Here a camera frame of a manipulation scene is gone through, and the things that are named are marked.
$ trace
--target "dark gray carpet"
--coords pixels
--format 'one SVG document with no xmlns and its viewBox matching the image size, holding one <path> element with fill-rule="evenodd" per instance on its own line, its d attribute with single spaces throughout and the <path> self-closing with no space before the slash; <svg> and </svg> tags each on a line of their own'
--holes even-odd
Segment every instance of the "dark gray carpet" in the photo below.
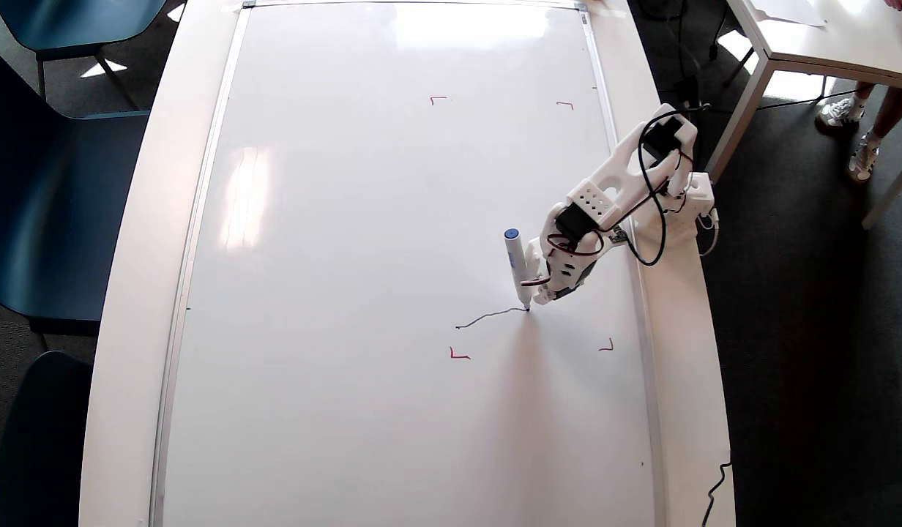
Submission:
<svg viewBox="0 0 902 527">
<path fill-rule="evenodd" d="M 737 63 L 723 49 L 706 66 L 723 2 L 688 6 L 683 42 L 701 63 L 704 101 L 732 109 L 748 75 L 721 88 Z M 681 78 L 677 22 L 635 19 L 656 84 L 672 86 Z M 873 180 L 856 187 L 842 170 L 858 136 L 825 137 L 813 116 L 809 104 L 758 111 L 715 188 L 722 231 L 704 268 L 738 524 L 901 526 L 902 196 L 870 233 L 860 220 L 902 168 L 902 123 L 882 144 Z M 726 116 L 701 123 L 706 160 Z"/>
</svg>

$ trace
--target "blue chair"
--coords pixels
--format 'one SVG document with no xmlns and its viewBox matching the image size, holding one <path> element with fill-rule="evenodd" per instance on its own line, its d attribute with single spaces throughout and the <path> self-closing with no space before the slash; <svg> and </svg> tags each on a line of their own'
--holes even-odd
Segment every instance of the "blue chair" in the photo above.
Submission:
<svg viewBox="0 0 902 527">
<path fill-rule="evenodd" d="M 0 15 L 18 43 L 38 60 L 38 89 L 44 90 L 44 62 L 93 56 L 133 110 L 138 107 L 110 69 L 100 48 L 132 39 L 149 27 L 165 0 L 0 0 Z"/>
<path fill-rule="evenodd" d="M 99 333 L 147 119 L 62 116 L 0 57 L 0 304 L 36 333 Z"/>
<path fill-rule="evenodd" d="M 0 527 L 76 527 L 92 374 L 62 351 L 27 370 L 2 433 Z"/>
</svg>

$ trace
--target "marker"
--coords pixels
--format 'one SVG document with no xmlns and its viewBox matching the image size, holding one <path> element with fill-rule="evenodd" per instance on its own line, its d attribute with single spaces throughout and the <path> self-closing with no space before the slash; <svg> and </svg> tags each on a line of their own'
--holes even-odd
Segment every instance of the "marker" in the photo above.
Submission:
<svg viewBox="0 0 902 527">
<path fill-rule="evenodd" d="M 515 295 L 522 302 L 526 310 L 529 310 L 529 302 L 532 300 L 532 291 L 521 285 L 526 279 L 526 255 L 522 250 L 522 239 L 519 238 L 519 230 L 507 229 L 504 232 L 504 242 L 507 243 L 507 254 L 510 259 L 512 271 L 512 283 L 515 284 Z"/>
</svg>

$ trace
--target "sneaker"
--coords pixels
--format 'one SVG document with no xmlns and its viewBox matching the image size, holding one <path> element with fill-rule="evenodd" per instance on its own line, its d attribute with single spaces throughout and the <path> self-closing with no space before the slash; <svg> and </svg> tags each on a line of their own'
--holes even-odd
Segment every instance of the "sneaker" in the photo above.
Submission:
<svg viewBox="0 0 902 527">
<path fill-rule="evenodd" d="M 871 148 L 862 137 L 858 143 L 858 149 L 851 154 L 849 159 L 849 177 L 855 183 L 866 183 L 873 173 L 873 164 L 880 154 L 880 147 Z"/>
<path fill-rule="evenodd" d="M 856 129 L 863 116 L 864 107 L 855 106 L 852 97 L 845 97 L 845 99 L 822 106 L 822 109 L 816 114 L 816 129 L 826 134 Z"/>
</svg>

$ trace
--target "white table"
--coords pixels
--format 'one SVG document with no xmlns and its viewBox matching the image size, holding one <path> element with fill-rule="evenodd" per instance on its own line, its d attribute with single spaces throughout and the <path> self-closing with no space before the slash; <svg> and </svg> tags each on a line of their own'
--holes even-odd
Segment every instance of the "white table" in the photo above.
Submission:
<svg viewBox="0 0 902 527">
<path fill-rule="evenodd" d="M 745 30 L 759 63 L 742 93 L 708 161 L 717 181 L 725 170 L 775 71 L 830 75 L 902 88 L 902 12 L 882 0 L 810 0 L 825 26 L 768 19 L 750 0 L 728 0 Z M 864 220 L 869 228 L 886 204 L 902 190 L 902 176 L 876 211 Z"/>
<path fill-rule="evenodd" d="M 618 130 L 629 130 L 658 105 L 636 28 L 626 4 L 589 4 Z M 213 121 L 238 10 L 233 3 L 191 2 L 163 73 L 133 177 L 107 291 L 94 365 L 83 451 L 80 524 L 147 525 L 163 400 L 166 350 L 187 227 L 195 210 L 200 167 Z M 653 449 L 664 471 L 655 486 L 665 510 L 658 525 L 694 525 L 706 492 L 729 458 L 728 424 L 711 313 L 694 244 L 666 250 L 644 271 L 652 357 L 645 357 L 661 433 Z M 733 525 L 728 480 L 715 493 L 709 524 Z"/>
</svg>

